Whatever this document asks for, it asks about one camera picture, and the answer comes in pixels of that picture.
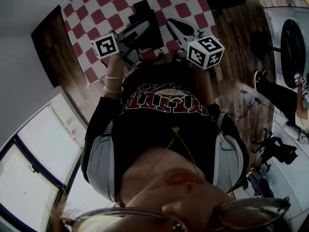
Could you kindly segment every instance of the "floor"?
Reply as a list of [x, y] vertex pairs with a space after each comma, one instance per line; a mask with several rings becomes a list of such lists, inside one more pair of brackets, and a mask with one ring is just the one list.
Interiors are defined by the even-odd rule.
[[[250, 34], [256, 30], [269, 35], [264, 16], [264, 7], [299, 6], [307, 7], [303, 0], [247, 0], [244, 5], [226, 9], [222, 15], [215, 15], [225, 54], [221, 61], [221, 70], [212, 80], [216, 102], [221, 109], [226, 109], [235, 122], [248, 151], [253, 149], [252, 140], [260, 141], [263, 129], [271, 127], [273, 112], [265, 106], [254, 104], [252, 95], [258, 96], [253, 86], [254, 69], [266, 69], [268, 78], [274, 80], [274, 59], [270, 53], [264, 61], [254, 59], [250, 52]], [[56, 8], [33, 32], [32, 38], [43, 66], [53, 80], [60, 84], [71, 102], [75, 105], [86, 123], [89, 122], [102, 95], [103, 82], [91, 87], [86, 86], [86, 79], [79, 66], [70, 43], [60, 8]], [[265, 98], [258, 98], [272, 106]], [[256, 160], [251, 155], [251, 162]]]

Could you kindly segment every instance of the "woman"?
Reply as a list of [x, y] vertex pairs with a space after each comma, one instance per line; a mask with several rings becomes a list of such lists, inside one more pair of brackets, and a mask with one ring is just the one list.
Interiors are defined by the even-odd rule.
[[[221, 183], [220, 179], [233, 176], [239, 166], [219, 164], [214, 170], [216, 140], [222, 134], [218, 137], [220, 110], [208, 72], [176, 61], [137, 69], [122, 84], [123, 66], [118, 56], [109, 62], [105, 93], [85, 138], [82, 171], [96, 191], [125, 208], [95, 211], [75, 221], [58, 219], [58, 231], [65, 231], [63, 221], [76, 231], [95, 231], [92, 226], [98, 224], [100, 231], [109, 232], [205, 232], [218, 228], [220, 220], [234, 229], [274, 221], [241, 210], [244, 203], [230, 207], [233, 200], [226, 191], [238, 180], [231, 177]], [[221, 131], [238, 142], [248, 162], [246, 148], [227, 116]], [[245, 173], [247, 165], [240, 171]], [[211, 184], [215, 175], [217, 186]], [[287, 203], [274, 205], [286, 210]], [[104, 215], [114, 212], [120, 217]]]
[[292, 125], [297, 125], [305, 133], [308, 133], [309, 110], [303, 106], [303, 90], [300, 82], [300, 74], [296, 74], [294, 78], [297, 85], [297, 93], [283, 86], [269, 82], [266, 71], [261, 73], [255, 70], [255, 89], [269, 99]]

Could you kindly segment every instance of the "checkered tablecloth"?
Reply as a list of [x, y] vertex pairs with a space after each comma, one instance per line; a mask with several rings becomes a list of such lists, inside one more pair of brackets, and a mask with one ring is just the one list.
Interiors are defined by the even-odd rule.
[[[141, 0], [65, 0], [61, 4], [62, 16], [79, 63], [91, 85], [106, 73], [106, 67], [96, 57], [90, 40], [108, 33], [120, 33], [129, 25], [134, 14], [133, 4]], [[147, 0], [154, 9], [164, 47], [164, 53], [174, 52], [179, 45], [166, 26], [168, 18], [182, 18], [198, 25], [200, 30], [217, 36], [217, 29], [206, 0]], [[143, 58], [154, 58], [160, 50], [148, 50]]]

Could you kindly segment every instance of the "shoe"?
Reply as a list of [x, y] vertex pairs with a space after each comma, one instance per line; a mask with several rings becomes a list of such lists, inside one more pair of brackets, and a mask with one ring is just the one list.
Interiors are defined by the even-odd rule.
[[263, 75], [260, 71], [258, 70], [254, 70], [254, 87], [255, 87], [255, 90], [256, 89], [256, 84], [258, 83], [258, 81], [260, 81], [262, 79]]
[[265, 71], [265, 70], [262, 71], [262, 77], [267, 78], [267, 71]]

